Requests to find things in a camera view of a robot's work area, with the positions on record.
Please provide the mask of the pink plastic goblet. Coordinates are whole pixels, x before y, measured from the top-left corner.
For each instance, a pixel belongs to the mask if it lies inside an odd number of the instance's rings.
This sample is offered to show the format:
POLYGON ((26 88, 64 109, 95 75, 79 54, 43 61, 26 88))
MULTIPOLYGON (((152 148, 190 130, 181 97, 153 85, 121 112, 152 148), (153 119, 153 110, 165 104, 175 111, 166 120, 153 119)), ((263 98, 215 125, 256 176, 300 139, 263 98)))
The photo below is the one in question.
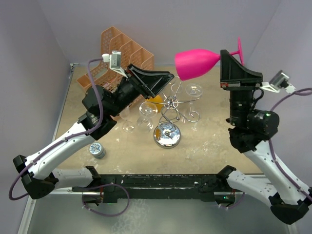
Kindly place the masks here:
POLYGON ((191 49, 175 54, 175 69, 180 80, 187 81, 205 75, 220 60, 221 54, 207 49, 191 49))

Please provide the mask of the yellow plastic goblet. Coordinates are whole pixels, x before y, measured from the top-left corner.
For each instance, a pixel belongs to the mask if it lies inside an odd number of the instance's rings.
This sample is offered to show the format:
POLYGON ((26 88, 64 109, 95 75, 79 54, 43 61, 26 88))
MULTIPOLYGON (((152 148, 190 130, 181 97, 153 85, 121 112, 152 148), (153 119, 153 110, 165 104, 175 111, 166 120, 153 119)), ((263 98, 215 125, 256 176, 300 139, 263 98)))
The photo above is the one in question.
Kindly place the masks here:
POLYGON ((163 99, 160 95, 157 95, 154 98, 150 98, 147 101, 152 102, 157 107, 157 112, 160 113, 161 108, 163 107, 163 99))

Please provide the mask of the black base frame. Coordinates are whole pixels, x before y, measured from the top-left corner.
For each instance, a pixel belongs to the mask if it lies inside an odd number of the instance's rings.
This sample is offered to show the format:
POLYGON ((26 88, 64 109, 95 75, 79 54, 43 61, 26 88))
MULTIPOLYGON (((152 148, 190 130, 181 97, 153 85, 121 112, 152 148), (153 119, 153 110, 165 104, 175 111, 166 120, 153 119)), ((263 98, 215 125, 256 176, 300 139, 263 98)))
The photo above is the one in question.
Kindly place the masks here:
POLYGON ((231 206, 240 190, 232 189, 223 174, 101 174, 74 192, 102 192, 103 203, 118 199, 195 199, 231 206))

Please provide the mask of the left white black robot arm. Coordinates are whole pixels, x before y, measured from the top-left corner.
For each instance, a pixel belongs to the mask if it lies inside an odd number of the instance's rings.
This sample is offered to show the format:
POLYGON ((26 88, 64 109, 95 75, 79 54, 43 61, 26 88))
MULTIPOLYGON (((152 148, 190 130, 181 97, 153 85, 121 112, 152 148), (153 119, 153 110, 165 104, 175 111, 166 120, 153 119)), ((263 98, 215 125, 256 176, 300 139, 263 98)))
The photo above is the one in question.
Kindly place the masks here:
POLYGON ((67 132, 37 153, 13 159, 27 195, 40 199, 65 187, 97 190, 101 177, 93 166, 75 170, 62 170, 58 166, 109 133, 117 123, 114 117, 139 96, 154 98, 173 78, 168 71, 142 70, 130 64, 114 92, 100 85, 90 87, 82 100, 86 113, 67 132))

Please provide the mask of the clear round wine glass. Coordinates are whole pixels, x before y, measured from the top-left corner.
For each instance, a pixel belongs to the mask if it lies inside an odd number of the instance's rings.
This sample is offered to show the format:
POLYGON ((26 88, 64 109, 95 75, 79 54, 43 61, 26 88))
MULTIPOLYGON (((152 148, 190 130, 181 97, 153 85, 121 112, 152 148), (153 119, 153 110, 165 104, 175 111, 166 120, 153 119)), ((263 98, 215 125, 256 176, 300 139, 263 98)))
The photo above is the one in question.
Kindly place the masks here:
POLYGON ((158 113, 158 109, 152 102, 143 102, 139 106, 140 117, 137 120, 138 129, 142 132, 148 133, 153 129, 152 118, 158 113))

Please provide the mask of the small round tin can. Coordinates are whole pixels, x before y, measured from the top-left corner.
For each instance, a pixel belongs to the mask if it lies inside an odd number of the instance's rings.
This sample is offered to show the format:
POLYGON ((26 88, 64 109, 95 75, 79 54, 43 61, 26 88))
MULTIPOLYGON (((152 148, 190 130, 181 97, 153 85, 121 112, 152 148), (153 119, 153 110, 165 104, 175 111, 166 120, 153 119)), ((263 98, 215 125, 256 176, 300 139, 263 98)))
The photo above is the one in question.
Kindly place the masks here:
POLYGON ((106 155, 106 150, 98 142, 94 142, 89 146, 89 152, 96 159, 102 159, 106 155))

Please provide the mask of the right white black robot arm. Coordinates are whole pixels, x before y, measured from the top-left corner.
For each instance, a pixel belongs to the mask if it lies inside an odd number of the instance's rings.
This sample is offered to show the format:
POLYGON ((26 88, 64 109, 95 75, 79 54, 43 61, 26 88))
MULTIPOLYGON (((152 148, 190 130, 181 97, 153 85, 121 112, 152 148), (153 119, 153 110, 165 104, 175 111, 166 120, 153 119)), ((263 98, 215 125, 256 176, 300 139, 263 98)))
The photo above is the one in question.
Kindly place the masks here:
POLYGON ((269 82, 263 75, 244 67, 227 50, 220 52, 220 86, 230 93, 230 116, 227 122, 230 143, 251 160, 266 176, 269 183, 260 182, 226 166, 219 173, 217 186, 223 191, 230 188, 245 192, 266 204, 283 223, 291 225, 309 211, 312 189, 302 182, 273 151, 272 137, 277 133, 279 116, 273 110, 256 109, 256 91, 288 96, 310 95, 311 88, 296 90, 289 76, 279 71, 269 82))

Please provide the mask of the orange plastic file organizer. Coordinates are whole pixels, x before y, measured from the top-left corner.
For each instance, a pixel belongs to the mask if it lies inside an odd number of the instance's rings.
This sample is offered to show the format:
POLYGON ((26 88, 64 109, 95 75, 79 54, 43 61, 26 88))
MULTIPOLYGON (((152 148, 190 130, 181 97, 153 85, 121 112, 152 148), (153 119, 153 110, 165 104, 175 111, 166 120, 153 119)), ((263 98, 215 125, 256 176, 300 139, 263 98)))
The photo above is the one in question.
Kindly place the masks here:
POLYGON ((114 91, 129 64, 143 70, 154 69, 154 55, 117 28, 103 31, 100 42, 102 60, 90 70, 95 84, 114 91))

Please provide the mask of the chrome wine glass rack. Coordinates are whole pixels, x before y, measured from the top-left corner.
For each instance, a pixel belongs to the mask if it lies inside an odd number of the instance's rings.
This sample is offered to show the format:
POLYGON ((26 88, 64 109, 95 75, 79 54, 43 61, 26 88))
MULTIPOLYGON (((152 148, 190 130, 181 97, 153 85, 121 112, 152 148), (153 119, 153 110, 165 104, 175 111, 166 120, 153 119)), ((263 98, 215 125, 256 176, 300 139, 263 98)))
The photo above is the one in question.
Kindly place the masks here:
POLYGON ((186 108, 189 96, 186 94, 186 87, 176 76, 169 82, 169 94, 163 94, 163 107, 161 108, 158 125, 154 129, 154 141, 163 149, 171 149, 180 143, 182 133, 177 122, 183 118, 183 112, 186 108))

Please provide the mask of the clear wine glass left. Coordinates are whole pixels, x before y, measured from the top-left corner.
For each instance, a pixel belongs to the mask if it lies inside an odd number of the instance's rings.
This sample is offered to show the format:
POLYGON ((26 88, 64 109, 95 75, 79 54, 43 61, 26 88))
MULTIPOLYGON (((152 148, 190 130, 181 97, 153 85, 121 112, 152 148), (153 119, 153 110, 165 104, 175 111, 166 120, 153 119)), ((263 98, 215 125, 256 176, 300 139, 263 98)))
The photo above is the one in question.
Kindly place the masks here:
POLYGON ((124 110, 122 110, 119 113, 119 116, 124 120, 124 123, 123 123, 123 126, 122 126, 123 130, 125 132, 131 132, 135 128, 135 126, 129 120, 129 116, 130 116, 130 108, 129 108, 129 106, 127 106, 124 110))

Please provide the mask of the clear champagne flute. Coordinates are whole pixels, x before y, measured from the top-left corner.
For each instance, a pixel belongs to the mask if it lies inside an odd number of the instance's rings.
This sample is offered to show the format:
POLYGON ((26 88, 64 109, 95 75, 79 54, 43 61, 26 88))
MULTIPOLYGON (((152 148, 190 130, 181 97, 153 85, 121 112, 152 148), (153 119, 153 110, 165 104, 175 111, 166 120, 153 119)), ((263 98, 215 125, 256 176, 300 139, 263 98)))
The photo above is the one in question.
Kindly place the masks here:
POLYGON ((196 83, 190 83, 186 86, 186 94, 189 96, 186 108, 183 112, 182 122, 197 123, 201 116, 198 112, 195 103, 202 97, 203 88, 196 83))

